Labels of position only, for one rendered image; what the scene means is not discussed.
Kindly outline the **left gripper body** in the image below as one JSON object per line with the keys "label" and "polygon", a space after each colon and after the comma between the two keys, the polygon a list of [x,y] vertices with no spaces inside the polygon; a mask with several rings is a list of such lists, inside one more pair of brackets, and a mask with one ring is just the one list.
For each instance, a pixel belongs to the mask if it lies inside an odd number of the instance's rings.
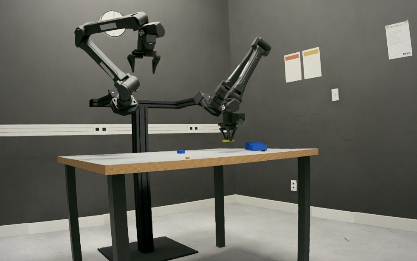
{"label": "left gripper body", "polygon": [[218,123],[220,128],[236,127],[238,125],[238,122],[231,122],[231,113],[223,113],[223,123]]}

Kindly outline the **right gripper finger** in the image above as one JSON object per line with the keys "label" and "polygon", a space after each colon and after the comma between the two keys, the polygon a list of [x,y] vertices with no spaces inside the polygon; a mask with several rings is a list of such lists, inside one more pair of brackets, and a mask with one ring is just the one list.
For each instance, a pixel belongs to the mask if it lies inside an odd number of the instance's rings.
{"label": "right gripper finger", "polygon": [[155,57],[154,59],[152,59],[152,73],[153,74],[155,72],[155,69],[156,69],[160,59],[161,59],[161,57]]}
{"label": "right gripper finger", "polygon": [[[129,64],[131,66],[132,72],[134,73],[135,69],[135,55],[130,55],[127,60],[129,61]],[[131,61],[132,60],[132,61]]]}

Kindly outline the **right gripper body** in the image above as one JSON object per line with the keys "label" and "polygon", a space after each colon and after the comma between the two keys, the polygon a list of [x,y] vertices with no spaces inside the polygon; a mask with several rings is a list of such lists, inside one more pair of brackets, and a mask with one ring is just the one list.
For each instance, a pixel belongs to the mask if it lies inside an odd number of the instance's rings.
{"label": "right gripper body", "polygon": [[157,51],[149,51],[149,50],[139,50],[135,49],[131,55],[135,55],[135,58],[142,59],[144,57],[160,57],[157,54]]}

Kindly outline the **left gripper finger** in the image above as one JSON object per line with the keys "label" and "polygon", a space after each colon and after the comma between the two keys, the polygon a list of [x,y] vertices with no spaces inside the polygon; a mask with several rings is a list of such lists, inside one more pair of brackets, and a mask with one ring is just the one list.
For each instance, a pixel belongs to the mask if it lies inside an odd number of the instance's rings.
{"label": "left gripper finger", "polygon": [[225,139],[225,140],[228,140],[228,134],[227,134],[227,138],[226,138],[226,136],[225,136],[225,134],[224,134],[224,131],[227,131],[227,130],[226,130],[226,128],[219,128],[219,130],[220,130],[220,132],[222,133],[222,135],[223,135],[224,139]]}
{"label": "left gripper finger", "polygon": [[[226,127],[226,130],[227,130],[229,140],[232,141],[232,139],[233,139],[233,137],[236,133],[237,127]],[[233,130],[233,133],[232,133],[231,136],[230,136],[230,130]]]}

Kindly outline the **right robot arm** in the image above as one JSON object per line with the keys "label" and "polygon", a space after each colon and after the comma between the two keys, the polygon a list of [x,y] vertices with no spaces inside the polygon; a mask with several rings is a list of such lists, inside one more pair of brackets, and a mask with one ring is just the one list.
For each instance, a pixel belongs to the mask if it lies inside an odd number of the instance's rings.
{"label": "right robot arm", "polygon": [[[144,12],[97,22],[87,22],[76,28],[75,46],[83,49],[114,81],[119,94],[112,102],[116,110],[135,107],[137,102],[133,92],[138,91],[139,80],[129,73],[122,72],[90,39],[90,35],[119,29],[138,30],[137,49],[153,51],[156,39],[165,34],[160,22],[149,23]],[[83,38],[83,39],[82,39]],[[146,49],[147,48],[147,49]],[[123,79],[122,79],[123,78]],[[124,81],[125,79],[125,81]],[[123,82],[124,81],[124,82]]]}

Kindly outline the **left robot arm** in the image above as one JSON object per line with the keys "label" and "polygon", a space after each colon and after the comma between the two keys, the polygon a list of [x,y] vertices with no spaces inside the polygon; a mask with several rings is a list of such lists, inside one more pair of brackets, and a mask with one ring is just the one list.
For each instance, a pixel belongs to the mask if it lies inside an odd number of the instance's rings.
{"label": "left robot arm", "polygon": [[[256,65],[262,56],[268,56],[271,50],[270,44],[261,37],[256,37],[251,48],[231,76],[217,86],[214,95],[204,99],[206,106],[212,110],[223,113],[231,113],[239,110],[246,84],[251,77]],[[229,89],[228,87],[231,89]],[[235,92],[234,92],[235,90]],[[227,101],[223,103],[223,101]],[[239,102],[240,101],[240,102]],[[221,106],[222,105],[222,109]],[[231,113],[231,122],[242,125],[245,113]]]}

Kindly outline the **blue three-compartment bin rack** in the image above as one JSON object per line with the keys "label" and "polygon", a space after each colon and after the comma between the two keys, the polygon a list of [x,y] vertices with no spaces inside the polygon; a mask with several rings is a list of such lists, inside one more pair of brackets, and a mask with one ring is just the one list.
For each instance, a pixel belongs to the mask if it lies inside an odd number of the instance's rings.
{"label": "blue three-compartment bin rack", "polygon": [[245,150],[260,151],[267,150],[267,145],[261,142],[245,142]]}

